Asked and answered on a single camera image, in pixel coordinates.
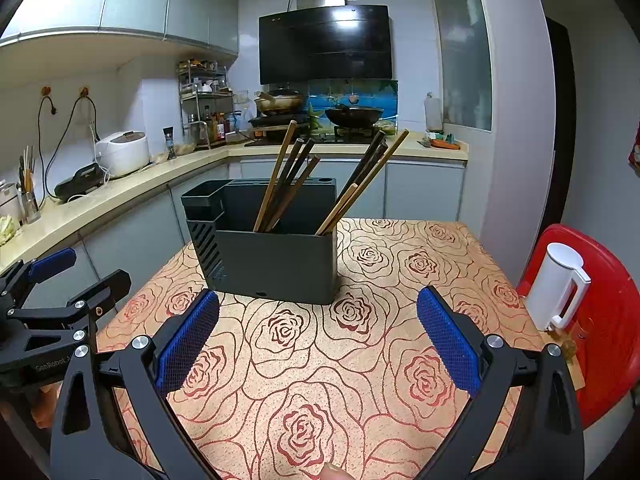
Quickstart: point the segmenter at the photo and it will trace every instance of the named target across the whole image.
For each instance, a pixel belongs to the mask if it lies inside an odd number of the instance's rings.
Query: black door
[[[556,138],[551,183],[538,237],[545,228],[562,219],[574,165],[575,147],[575,74],[569,32],[566,27],[549,18],[546,19],[546,26],[556,76]]]

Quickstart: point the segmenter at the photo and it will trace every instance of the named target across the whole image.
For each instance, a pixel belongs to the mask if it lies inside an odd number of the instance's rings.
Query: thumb
[[[338,466],[333,465],[330,462],[325,462],[320,471],[320,480],[355,480],[346,471],[343,471]]]

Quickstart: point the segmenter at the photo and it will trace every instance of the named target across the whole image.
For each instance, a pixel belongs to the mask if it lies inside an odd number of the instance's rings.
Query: wok
[[[370,128],[380,118],[383,110],[367,106],[337,105],[324,111],[327,118],[343,128]]]
[[[265,115],[292,114],[300,110],[304,97],[295,90],[280,89],[271,94],[257,92],[255,107]]]

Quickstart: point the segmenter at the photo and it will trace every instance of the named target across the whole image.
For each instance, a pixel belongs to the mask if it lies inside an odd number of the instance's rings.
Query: table
[[[413,478],[468,395],[447,374],[415,313],[434,285],[482,332],[512,346],[542,339],[504,273],[461,223],[343,219],[331,306],[219,294],[220,321],[168,401],[224,479],[309,478],[324,462],[356,479]],[[193,246],[178,252],[98,335],[101,351],[152,335],[205,286]],[[478,461],[493,461],[512,388]],[[122,391],[143,460],[159,467]]]

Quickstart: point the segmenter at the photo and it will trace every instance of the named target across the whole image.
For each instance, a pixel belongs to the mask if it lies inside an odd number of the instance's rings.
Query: kettle handle
[[[574,269],[574,273],[572,274],[571,279],[577,287],[574,298],[571,300],[569,307],[567,307],[564,316],[553,316],[551,318],[551,323],[558,328],[564,328],[565,326],[567,326],[571,318],[574,316],[575,309],[578,308],[578,305],[582,301],[582,298],[584,297],[591,283],[591,278],[586,272],[584,272],[583,268]]]

